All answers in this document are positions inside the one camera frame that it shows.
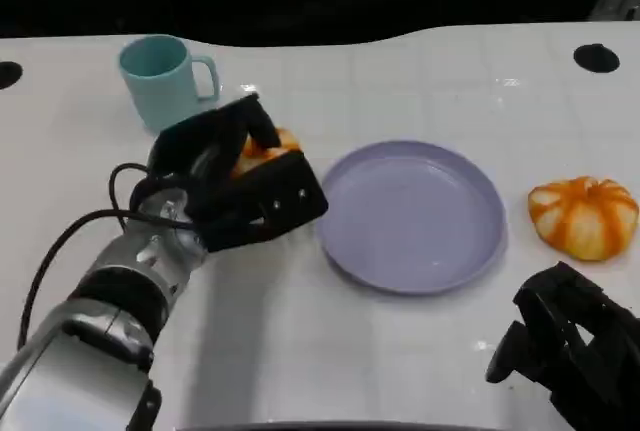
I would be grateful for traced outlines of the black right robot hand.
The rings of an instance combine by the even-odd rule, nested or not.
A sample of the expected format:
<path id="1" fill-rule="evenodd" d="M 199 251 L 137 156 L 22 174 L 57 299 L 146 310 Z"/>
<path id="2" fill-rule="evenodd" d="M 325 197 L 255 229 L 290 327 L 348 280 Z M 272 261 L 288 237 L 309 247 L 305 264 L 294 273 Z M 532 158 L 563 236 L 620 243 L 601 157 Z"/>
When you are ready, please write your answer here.
<path id="1" fill-rule="evenodd" d="M 498 344 L 486 381 L 517 372 L 542 385 L 575 430 L 638 429 L 638 318 L 564 262 L 531 276 L 513 302 L 522 319 Z"/>

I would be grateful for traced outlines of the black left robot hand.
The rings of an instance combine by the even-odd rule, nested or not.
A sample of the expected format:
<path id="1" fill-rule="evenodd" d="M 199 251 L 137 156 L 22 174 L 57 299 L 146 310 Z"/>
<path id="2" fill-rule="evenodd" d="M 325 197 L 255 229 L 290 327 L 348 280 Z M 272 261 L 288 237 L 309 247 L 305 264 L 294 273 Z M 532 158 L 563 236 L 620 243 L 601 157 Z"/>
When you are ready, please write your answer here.
<path id="1" fill-rule="evenodd" d="M 283 150 L 238 170 L 248 142 L 254 152 Z M 147 162 L 151 188 L 185 192 L 184 213 L 210 252 L 265 242 L 329 208 L 304 153 L 283 147 L 251 93 L 162 131 Z"/>

